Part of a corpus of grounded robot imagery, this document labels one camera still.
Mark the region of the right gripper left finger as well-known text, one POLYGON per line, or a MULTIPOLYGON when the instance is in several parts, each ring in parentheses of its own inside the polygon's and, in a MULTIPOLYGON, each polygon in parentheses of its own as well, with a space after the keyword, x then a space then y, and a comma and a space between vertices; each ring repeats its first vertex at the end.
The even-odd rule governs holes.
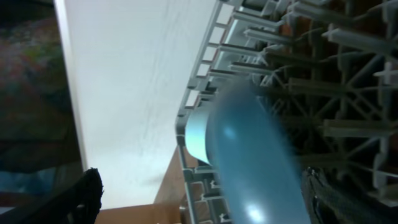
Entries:
POLYGON ((94 223, 101 208, 102 194, 100 173, 90 168, 69 186, 18 208, 12 213, 12 222, 63 223, 71 217, 72 223, 94 223))

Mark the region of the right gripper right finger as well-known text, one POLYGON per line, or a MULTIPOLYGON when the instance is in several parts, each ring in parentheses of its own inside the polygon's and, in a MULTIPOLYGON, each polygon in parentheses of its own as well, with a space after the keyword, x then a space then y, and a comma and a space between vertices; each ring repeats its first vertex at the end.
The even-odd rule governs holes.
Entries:
POLYGON ((301 189, 312 224, 397 224, 397 210, 346 188, 320 169, 302 172, 301 189))

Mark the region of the blue plate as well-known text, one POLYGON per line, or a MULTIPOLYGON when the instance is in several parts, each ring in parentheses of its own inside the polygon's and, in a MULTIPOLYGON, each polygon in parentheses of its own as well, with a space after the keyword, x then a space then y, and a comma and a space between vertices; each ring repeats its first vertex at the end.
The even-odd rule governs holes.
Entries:
POLYGON ((206 150, 233 223, 310 223, 292 148, 248 82, 216 97, 206 150))

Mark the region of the light blue rice bowl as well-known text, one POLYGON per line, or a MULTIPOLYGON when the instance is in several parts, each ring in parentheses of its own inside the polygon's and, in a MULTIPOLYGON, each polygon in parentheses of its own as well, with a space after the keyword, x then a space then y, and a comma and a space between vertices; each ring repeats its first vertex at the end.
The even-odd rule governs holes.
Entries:
POLYGON ((209 106, 197 107, 191 112, 185 127, 185 144, 191 156, 211 165, 206 150, 206 130, 209 116, 209 106))

